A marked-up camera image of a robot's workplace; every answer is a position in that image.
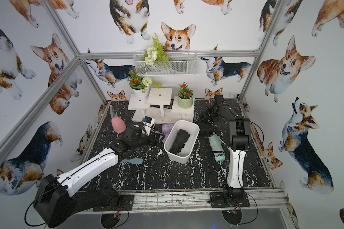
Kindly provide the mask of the mint green umbrella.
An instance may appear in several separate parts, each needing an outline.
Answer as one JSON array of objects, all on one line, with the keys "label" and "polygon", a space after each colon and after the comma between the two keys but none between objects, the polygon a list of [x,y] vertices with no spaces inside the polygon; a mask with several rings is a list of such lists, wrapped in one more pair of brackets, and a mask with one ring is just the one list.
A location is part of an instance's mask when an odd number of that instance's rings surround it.
[{"label": "mint green umbrella", "polygon": [[225,153],[222,148],[222,142],[217,135],[212,135],[209,137],[209,144],[214,154],[216,162],[222,162],[225,160]]}]

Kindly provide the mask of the white plastic storage box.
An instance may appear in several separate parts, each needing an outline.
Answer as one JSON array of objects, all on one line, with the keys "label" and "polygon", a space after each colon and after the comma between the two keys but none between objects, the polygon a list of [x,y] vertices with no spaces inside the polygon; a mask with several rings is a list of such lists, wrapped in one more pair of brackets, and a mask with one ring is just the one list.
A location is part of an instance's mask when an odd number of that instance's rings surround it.
[{"label": "white plastic storage box", "polygon": [[164,143],[164,150],[169,159],[186,164],[195,146],[199,131],[200,128],[195,123],[185,120],[177,121]]}]

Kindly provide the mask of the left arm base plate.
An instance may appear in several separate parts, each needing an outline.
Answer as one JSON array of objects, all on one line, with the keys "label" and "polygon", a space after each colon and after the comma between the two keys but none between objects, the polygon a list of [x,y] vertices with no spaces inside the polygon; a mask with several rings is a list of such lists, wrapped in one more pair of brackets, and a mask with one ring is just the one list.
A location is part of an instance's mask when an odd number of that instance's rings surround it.
[{"label": "left arm base plate", "polygon": [[94,212],[101,211],[117,211],[117,210],[128,210],[131,211],[134,203],[134,195],[119,195],[118,197],[113,197],[111,203],[105,207],[95,207]]}]

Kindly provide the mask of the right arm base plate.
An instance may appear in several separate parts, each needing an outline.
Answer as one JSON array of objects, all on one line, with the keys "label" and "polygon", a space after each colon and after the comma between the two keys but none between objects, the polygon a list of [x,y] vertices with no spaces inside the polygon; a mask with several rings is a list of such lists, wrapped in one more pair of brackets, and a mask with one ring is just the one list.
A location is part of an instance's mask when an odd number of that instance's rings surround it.
[{"label": "right arm base plate", "polygon": [[209,194],[208,204],[211,205],[213,209],[218,208],[231,208],[235,207],[249,207],[250,202],[248,200],[248,195],[243,192],[243,195],[237,197],[225,197],[223,192],[211,192]]}]

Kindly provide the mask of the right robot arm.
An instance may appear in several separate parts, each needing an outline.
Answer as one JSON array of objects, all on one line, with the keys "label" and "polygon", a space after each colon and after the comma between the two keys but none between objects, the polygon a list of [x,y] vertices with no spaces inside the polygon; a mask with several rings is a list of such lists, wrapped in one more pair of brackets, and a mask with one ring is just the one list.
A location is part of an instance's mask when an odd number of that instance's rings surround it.
[{"label": "right robot arm", "polygon": [[243,165],[251,144],[253,122],[238,114],[221,95],[214,97],[214,103],[202,113],[197,121],[201,132],[209,133],[209,144],[217,162],[225,157],[222,144],[229,150],[229,171],[227,185],[222,192],[210,193],[207,201],[213,209],[249,207],[248,193],[243,187]]}]

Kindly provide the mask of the black umbrella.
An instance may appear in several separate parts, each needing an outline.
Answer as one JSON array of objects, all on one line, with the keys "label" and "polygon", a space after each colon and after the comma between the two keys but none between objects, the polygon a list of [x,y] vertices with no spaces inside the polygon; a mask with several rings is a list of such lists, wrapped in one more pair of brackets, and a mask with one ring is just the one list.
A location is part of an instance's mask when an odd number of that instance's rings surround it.
[{"label": "black umbrella", "polygon": [[215,119],[206,113],[203,113],[198,117],[196,124],[199,126],[200,132],[203,135],[213,135],[217,133]]},{"label": "black umbrella", "polygon": [[177,132],[176,139],[173,142],[173,145],[169,152],[175,155],[179,154],[181,150],[184,148],[185,143],[188,141],[189,137],[190,134],[187,131],[180,129]]}]

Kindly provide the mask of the purple umbrella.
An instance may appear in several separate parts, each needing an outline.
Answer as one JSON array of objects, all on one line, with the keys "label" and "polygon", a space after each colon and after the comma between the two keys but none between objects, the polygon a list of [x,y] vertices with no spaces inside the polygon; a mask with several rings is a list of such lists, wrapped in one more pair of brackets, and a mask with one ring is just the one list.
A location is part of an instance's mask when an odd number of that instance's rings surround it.
[{"label": "purple umbrella", "polygon": [[174,126],[174,123],[170,123],[170,124],[163,124],[162,125],[162,142],[164,143],[167,139],[167,137],[169,136],[172,128]]}]

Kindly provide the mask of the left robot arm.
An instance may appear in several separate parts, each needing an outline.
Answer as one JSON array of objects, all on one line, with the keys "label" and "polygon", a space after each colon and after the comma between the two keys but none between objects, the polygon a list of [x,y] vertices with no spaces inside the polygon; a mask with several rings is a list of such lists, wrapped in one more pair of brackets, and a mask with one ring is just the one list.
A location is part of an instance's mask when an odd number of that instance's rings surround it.
[{"label": "left robot arm", "polygon": [[40,182],[34,201],[30,204],[44,220],[55,228],[72,215],[92,208],[123,207],[119,193],[112,187],[93,191],[81,188],[105,170],[128,158],[137,150],[157,147],[165,134],[156,132],[146,123],[131,123],[118,138],[98,155],[77,168],[58,175],[47,175]]}]

